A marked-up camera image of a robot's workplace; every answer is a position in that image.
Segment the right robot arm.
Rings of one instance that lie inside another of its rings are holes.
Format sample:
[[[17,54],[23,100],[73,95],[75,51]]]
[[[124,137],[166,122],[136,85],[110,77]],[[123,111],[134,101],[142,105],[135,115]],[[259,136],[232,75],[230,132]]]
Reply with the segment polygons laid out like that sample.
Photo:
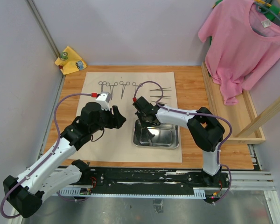
[[[142,127],[171,124],[189,130],[195,144],[203,151],[202,181],[212,187],[219,181],[219,148],[225,129],[207,108],[197,111],[172,108],[164,104],[152,105],[144,97],[133,98],[133,106]]]

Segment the steel surgical scissors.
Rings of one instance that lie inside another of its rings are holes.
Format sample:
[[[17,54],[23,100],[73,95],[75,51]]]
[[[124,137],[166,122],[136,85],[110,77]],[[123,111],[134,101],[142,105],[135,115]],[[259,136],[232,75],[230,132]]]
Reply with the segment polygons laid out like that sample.
[[[98,85],[100,85],[100,92],[104,91],[104,86],[107,86],[107,82],[106,81],[99,81]]]

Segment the stainless steel tray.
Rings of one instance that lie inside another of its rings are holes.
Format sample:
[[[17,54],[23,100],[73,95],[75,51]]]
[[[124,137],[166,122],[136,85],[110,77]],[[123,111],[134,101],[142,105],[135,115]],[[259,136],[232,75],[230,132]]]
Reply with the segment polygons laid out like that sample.
[[[154,134],[154,137],[152,138],[152,146],[148,143],[146,128],[149,129],[151,134]],[[133,143],[139,147],[175,149],[179,146],[179,127],[171,124],[141,127],[139,120],[136,120],[133,133]]]

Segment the beige cloth wrap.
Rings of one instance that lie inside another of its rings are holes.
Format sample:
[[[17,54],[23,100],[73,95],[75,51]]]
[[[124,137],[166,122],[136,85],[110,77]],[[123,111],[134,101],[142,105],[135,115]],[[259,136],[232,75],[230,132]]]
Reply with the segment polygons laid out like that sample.
[[[118,82],[114,87],[113,97],[109,104],[116,105],[119,112],[126,118],[126,122],[120,129],[106,129],[105,132],[94,134],[95,142],[88,142],[71,159],[81,159],[87,161],[107,161],[107,162],[182,162],[182,147],[175,149],[165,149],[158,147],[139,147],[133,143],[133,132],[137,116],[133,107],[133,97],[143,96],[148,102],[153,104],[158,98],[151,98],[152,95],[170,96],[171,99],[160,99],[165,105],[176,108],[177,97],[175,87],[175,76],[173,72],[87,72],[82,87],[83,95],[79,99],[77,113],[79,115],[82,108],[93,99],[86,96],[87,93],[100,93],[99,81],[106,81],[111,84]],[[130,82],[126,87],[123,99],[121,99],[122,86],[120,81]],[[136,92],[132,82],[142,83]],[[171,87],[171,91],[149,91],[158,88]]]

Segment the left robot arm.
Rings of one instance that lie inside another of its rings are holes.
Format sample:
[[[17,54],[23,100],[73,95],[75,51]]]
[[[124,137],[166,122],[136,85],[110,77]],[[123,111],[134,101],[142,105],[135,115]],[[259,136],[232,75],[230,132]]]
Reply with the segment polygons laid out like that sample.
[[[52,194],[69,184],[87,184],[91,169],[82,160],[72,162],[64,171],[56,168],[93,139],[97,131],[119,129],[126,122],[117,106],[103,110],[96,102],[87,103],[81,114],[59,134],[59,138],[39,160],[17,177],[9,175],[3,182],[4,201],[8,201],[23,218],[35,214]]]

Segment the steel surgical forceps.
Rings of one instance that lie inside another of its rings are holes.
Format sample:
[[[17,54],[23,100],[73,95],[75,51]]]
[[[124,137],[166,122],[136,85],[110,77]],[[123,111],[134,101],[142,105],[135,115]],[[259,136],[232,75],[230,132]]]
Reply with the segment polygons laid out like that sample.
[[[168,87],[168,88],[158,88],[158,89],[152,89],[152,90],[149,90],[149,91],[171,91],[171,87]]]

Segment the steel hemostat clamp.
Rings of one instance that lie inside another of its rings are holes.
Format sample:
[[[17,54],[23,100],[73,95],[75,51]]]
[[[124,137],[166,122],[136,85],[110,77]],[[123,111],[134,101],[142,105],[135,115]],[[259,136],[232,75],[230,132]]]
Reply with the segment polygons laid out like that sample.
[[[122,86],[122,90],[121,90],[121,99],[123,99],[125,89],[126,89],[127,86],[130,85],[130,82],[129,82],[129,81],[127,81],[127,82],[120,81],[119,84]]]

